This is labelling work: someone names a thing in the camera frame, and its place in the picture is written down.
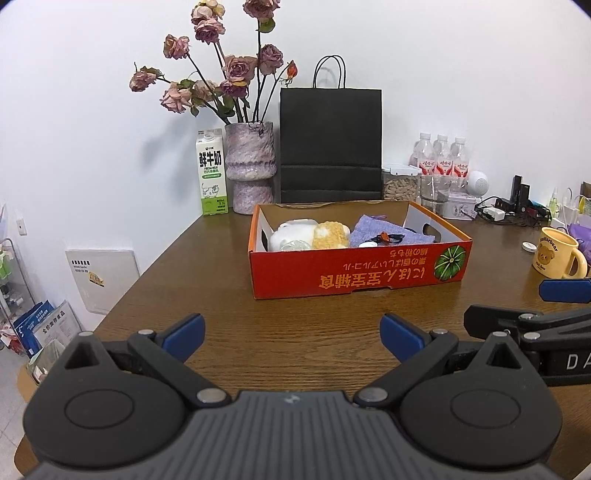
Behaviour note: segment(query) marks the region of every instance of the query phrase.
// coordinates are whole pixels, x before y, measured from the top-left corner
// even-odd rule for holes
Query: blue gripper pad
[[[428,333],[392,313],[384,315],[380,321],[379,335],[382,344],[400,362],[411,358],[431,341]]]
[[[203,345],[205,319],[200,314],[192,315],[160,335],[163,337],[162,349],[185,363]]]
[[[544,280],[540,284],[540,297],[544,301],[589,303],[591,302],[591,278]]]

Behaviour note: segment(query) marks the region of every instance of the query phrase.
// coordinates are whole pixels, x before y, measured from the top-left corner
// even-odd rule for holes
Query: pink bottle label
[[[418,166],[423,171],[423,175],[433,175],[435,172],[435,160],[425,158],[421,160]]]
[[[438,175],[451,175],[453,169],[453,162],[446,158],[439,158],[435,166],[435,173]]]
[[[454,163],[452,176],[466,178],[468,176],[468,163]]]

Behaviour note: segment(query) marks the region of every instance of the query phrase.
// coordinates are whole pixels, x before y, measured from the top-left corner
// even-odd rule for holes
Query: white speaker
[[[467,192],[474,197],[484,197],[490,185],[488,177],[481,171],[471,171],[468,174]]]

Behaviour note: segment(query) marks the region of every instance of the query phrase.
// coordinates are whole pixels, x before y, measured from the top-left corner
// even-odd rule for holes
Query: red cardboard box
[[[268,252],[279,226],[296,219],[344,223],[351,231],[362,215],[415,232],[435,235],[430,245]],[[407,288],[460,281],[472,240],[444,219],[413,202],[368,201],[311,205],[259,205],[251,223],[248,256],[256,299],[285,299],[351,293],[369,288]]]

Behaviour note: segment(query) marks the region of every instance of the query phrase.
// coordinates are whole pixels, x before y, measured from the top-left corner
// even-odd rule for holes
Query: bear illustration
[[[544,245],[538,247],[538,261],[542,265],[548,265],[552,259],[556,256],[553,250]]]

